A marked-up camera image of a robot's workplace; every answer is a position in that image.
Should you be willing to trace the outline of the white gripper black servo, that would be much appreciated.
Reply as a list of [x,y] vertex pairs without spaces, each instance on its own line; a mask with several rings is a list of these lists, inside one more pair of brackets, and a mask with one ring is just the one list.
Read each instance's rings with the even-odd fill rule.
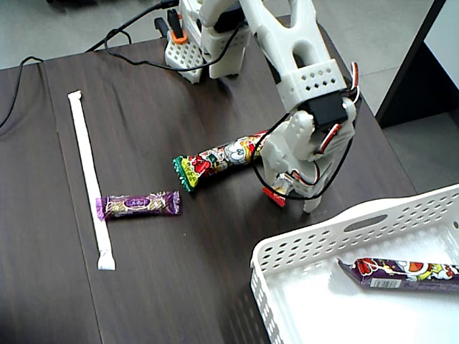
[[295,113],[283,134],[270,134],[260,151],[268,185],[273,186],[280,173],[289,175],[294,180],[293,190],[307,198],[303,211],[315,210],[321,202],[320,192],[354,137],[355,119],[356,111],[349,110],[342,123],[319,129],[311,114],[304,110]]

